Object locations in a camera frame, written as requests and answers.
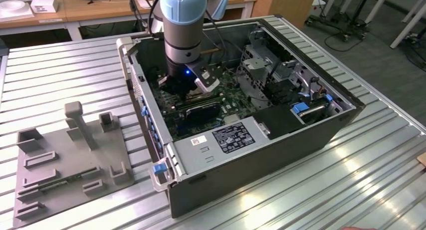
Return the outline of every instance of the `small circuit board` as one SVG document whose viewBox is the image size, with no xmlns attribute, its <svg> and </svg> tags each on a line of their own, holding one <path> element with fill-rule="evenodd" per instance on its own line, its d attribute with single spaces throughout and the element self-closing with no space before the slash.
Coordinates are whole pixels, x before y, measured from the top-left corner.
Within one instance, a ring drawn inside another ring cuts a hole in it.
<svg viewBox="0 0 426 230">
<path fill-rule="evenodd" d="M 226 125 L 257 111 L 230 72 L 223 73 L 219 81 L 211 93 L 191 91 L 185 101 L 150 87 L 174 141 Z"/>
</svg>

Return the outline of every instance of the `gray carpet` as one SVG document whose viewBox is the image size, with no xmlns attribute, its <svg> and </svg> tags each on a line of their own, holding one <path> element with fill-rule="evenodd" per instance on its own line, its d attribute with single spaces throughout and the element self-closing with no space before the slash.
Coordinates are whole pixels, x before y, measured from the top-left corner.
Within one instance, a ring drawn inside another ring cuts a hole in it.
<svg viewBox="0 0 426 230">
<path fill-rule="evenodd" d="M 364 20 L 375 0 L 367 0 L 359 19 Z M 347 13 L 351 17 L 359 0 L 352 0 Z M 394 38 L 402 31 L 404 23 L 400 22 L 404 14 L 383 5 L 370 24 L 370 34 L 363 42 L 347 52 L 331 50 L 324 45 L 324 38 L 336 30 L 320 25 L 305 26 L 306 35 L 339 59 L 339 61 L 368 82 L 370 85 L 426 125 L 426 72 L 418 69 L 407 60 L 402 48 L 388 47 Z M 424 27 L 420 22 L 414 27 L 418 32 Z M 347 49 L 359 40 L 351 38 L 342 42 L 336 37 L 327 43 L 335 49 Z"/>
</svg>

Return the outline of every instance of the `blue latch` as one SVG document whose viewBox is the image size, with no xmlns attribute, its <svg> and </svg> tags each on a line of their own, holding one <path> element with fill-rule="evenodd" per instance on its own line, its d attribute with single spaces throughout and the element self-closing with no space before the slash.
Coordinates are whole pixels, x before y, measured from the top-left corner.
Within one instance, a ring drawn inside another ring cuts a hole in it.
<svg viewBox="0 0 426 230">
<path fill-rule="evenodd" d="M 146 106 L 143 106 L 142 108 L 141 108 L 141 115 L 142 116 L 145 116 L 145 115 L 147 115 L 147 110 L 146 110 Z"/>
<path fill-rule="evenodd" d="M 306 105 L 306 103 L 298 103 L 293 106 L 293 111 L 295 114 L 301 113 L 302 111 L 308 109 L 308 106 Z"/>
<path fill-rule="evenodd" d="M 324 98 L 327 99 L 328 102 L 331 102 L 332 97 L 328 94 L 324 95 Z"/>
<path fill-rule="evenodd" d="M 153 166 L 153 174 L 161 174 L 167 170 L 166 164 L 155 164 Z"/>
</svg>

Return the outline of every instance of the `slotted aluminum surface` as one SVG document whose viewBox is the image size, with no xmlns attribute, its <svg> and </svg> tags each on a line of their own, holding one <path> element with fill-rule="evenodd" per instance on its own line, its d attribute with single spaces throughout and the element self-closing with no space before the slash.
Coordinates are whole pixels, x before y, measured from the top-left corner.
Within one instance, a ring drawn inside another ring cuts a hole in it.
<svg viewBox="0 0 426 230">
<path fill-rule="evenodd" d="M 150 162 L 125 81 L 115 38 L 13 49 L 0 103 L 0 229 L 12 229 L 16 131 L 65 127 L 61 107 L 82 103 L 85 121 L 119 116 L 137 183 L 26 229 L 378 229 L 426 227 L 424 127 L 282 19 L 265 17 L 366 104 L 326 147 L 178 219 L 153 190 Z"/>
</svg>

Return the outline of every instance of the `power supply label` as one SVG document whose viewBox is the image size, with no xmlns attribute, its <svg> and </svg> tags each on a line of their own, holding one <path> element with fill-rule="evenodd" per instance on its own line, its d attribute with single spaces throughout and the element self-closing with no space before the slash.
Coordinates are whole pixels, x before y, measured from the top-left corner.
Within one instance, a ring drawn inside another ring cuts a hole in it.
<svg viewBox="0 0 426 230">
<path fill-rule="evenodd" d="M 217 140 L 221 150 L 226 154 L 255 143 L 242 123 L 237 123 L 218 131 L 214 131 L 213 136 Z"/>
</svg>

